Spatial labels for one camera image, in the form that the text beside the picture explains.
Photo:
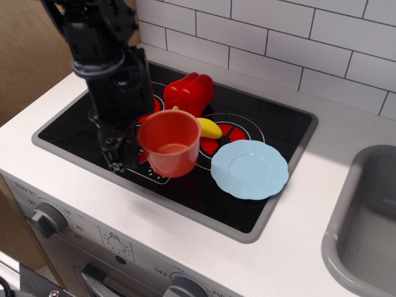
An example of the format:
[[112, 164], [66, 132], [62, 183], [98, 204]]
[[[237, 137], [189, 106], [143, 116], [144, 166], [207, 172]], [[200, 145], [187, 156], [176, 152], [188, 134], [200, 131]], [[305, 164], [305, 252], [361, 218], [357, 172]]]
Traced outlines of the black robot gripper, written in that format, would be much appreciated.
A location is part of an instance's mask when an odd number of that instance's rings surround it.
[[[138, 119], [153, 112], [149, 66], [142, 48], [130, 47], [113, 73], [88, 79], [92, 101], [89, 118], [98, 128], [102, 154], [112, 173], [140, 166], [136, 129]], [[123, 161], [119, 148], [123, 149]]]

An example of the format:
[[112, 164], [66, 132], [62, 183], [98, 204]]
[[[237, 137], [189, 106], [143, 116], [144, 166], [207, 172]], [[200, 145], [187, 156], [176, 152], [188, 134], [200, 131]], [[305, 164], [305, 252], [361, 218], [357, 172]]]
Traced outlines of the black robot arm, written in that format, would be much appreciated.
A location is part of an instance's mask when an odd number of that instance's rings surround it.
[[128, 41], [138, 30], [136, 10], [125, 1], [42, 1], [86, 81], [101, 152], [114, 173], [140, 165], [137, 122], [154, 111], [149, 65]]

